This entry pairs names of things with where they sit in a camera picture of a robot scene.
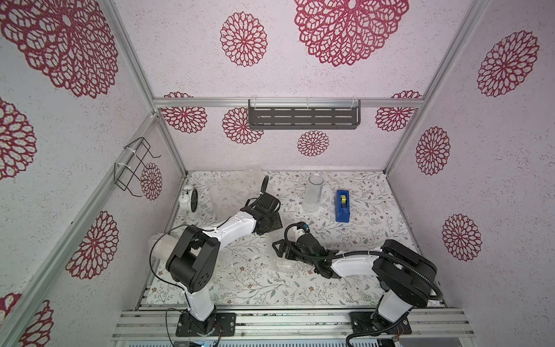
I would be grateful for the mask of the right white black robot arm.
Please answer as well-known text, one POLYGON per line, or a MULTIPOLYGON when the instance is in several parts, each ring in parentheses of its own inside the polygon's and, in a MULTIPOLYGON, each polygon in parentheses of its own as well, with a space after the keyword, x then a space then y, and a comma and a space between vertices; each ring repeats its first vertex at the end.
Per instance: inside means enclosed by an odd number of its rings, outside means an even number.
POLYGON ((435 283, 436 266, 394 239, 378 250, 340 252, 324 248, 308 231, 295 241, 287 237, 272 243, 280 258, 313 267, 326 279, 375 275, 386 286, 372 314, 382 327, 404 320, 414 308, 425 308, 431 300, 442 300, 435 283))

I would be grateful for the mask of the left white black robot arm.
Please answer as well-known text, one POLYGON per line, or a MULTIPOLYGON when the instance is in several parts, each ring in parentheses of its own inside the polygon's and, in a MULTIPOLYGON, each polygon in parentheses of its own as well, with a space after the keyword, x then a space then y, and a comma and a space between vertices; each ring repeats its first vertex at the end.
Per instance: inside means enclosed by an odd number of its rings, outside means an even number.
POLYGON ((204 323, 215 313, 207 285, 220 251, 250 234, 266 234, 282 228, 280 206, 279 199, 262 193, 219 224, 204 228, 190 225, 180 237, 164 234, 153 245, 153 256, 165 263, 173 283, 184 290, 192 319, 204 323))

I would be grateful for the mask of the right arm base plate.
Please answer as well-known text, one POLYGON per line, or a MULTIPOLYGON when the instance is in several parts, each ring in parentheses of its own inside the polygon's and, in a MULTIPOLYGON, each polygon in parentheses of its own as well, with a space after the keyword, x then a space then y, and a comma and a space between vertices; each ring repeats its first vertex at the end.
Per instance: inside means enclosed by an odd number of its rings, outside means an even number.
POLYGON ((385 335, 410 335, 412 329, 408 321, 409 312, 394 322, 378 315, 378 312, 350 312, 351 327, 355 337, 385 335))

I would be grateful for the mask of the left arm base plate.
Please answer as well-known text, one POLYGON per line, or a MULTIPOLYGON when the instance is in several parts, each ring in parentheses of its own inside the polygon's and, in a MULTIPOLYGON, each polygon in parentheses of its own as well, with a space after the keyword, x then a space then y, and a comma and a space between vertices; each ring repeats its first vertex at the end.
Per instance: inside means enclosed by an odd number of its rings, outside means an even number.
POLYGON ((199 338, 205 336, 230 337, 235 335, 236 329, 235 313, 213 312, 204 321, 200 321, 192 316, 191 313, 181 313, 176 337, 179 338, 199 338))

